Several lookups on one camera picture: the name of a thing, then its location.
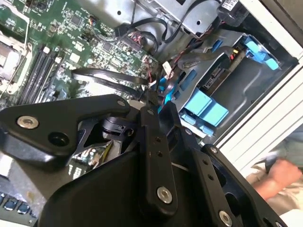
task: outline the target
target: blue drive bracket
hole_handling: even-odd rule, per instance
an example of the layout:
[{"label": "blue drive bracket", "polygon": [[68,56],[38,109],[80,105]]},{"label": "blue drive bracket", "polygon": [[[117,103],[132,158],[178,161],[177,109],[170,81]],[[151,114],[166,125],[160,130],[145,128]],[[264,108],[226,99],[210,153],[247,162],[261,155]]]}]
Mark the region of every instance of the blue drive bracket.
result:
[{"label": "blue drive bracket", "polygon": [[244,45],[248,48],[246,57],[261,64],[266,64],[271,70],[277,70],[279,68],[278,60],[252,36],[246,37]]},{"label": "blue drive bracket", "polygon": [[229,113],[227,109],[218,104],[214,99],[208,97],[198,88],[195,89],[192,97],[184,108],[191,112],[193,116],[189,116],[185,111],[181,111],[181,118],[209,135],[212,135],[214,132],[207,128],[203,124],[203,121],[217,127]]}]

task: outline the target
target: ram slot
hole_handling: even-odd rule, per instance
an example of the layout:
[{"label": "ram slot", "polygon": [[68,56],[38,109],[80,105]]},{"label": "ram slot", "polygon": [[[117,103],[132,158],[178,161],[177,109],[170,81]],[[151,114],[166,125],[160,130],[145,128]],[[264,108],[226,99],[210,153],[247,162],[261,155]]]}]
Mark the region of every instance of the ram slot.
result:
[{"label": "ram slot", "polygon": [[52,69],[52,66],[55,62],[56,56],[57,56],[56,52],[52,52],[51,54],[49,54],[47,56],[46,60],[44,61],[44,65],[42,66],[42,68],[39,72],[39,76],[36,78],[32,88],[31,88],[30,94],[27,97],[26,104],[35,103],[35,101],[39,95],[39,90],[41,89],[41,87],[43,86],[45,81],[47,80],[50,70]]},{"label": "ram slot", "polygon": [[43,45],[38,46],[38,53],[36,54],[35,58],[33,59],[31,70],[29,71],[25,84],[21,89],[21,93],[19,95],[17,105],[24,104],[24,100],[26,99],[28,92],[29,92],[31,81],[34,78],[34,76],[37,74],[37,71],[39,71],[41,62],[43,62],[43,60],[45,59],[45,57],[47,55],[47,53],[45,53],[43,51],[43,49],[44,49]]},{"label": "ram slot", "polygon": [[48,60],[50,59],[49,51],[46,51],[46,56],[41,60],[41,63],[37,69],[37,71],[33,74],[33,77],[29,83],[28,93],[25,99],[23,100],[23,104],[31,104],[31,98],[34,93],[34,89],[36,84],[43,77],[43,73],[45,72],[45,67],[48,65]]},{"label": "ram slot", "polygon": [[51,86],[54,82],[54,80],[56,79],[56,76],[58,74],[59,68],[61,67],[63,61],[61,61],[61,63],[59,63],[55,69],[50,73],[49,77],[48,77],[48,81],[45,83],[42,93],[43,95],[38,99],[38,103],[40,102],[46,102],[47,100],[47,95],[49,94],[49,91],[51,89]]}]

